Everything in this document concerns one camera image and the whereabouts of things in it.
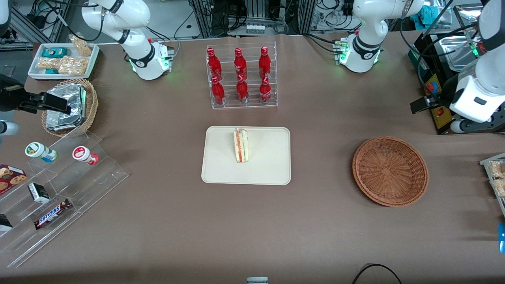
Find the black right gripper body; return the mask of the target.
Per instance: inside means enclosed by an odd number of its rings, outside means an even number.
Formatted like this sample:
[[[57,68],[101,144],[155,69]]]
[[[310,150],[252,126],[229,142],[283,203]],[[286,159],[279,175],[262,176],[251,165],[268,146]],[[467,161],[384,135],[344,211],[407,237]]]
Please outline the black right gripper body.
[[[27,92],[23,84],[0,75],[0,111],[9,112],[13,110],[37,113],[43,110],[39,104],[39,95]]]

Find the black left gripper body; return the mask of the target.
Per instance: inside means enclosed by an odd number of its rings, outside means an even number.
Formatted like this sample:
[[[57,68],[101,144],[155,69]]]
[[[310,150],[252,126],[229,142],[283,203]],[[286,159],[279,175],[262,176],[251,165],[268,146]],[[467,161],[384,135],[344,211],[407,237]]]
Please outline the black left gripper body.
[[[449,108],[450,104],[453,102],[457,84],[458,84],[458,75],[454,75],[453,77],[447,79],[447,81],[444,84],[440,84],[437,81],[433,81],[434,90],[437,91],[436,95],[440,99],[439,101],[437,101],[436,105],[433,108],[440,106]]]

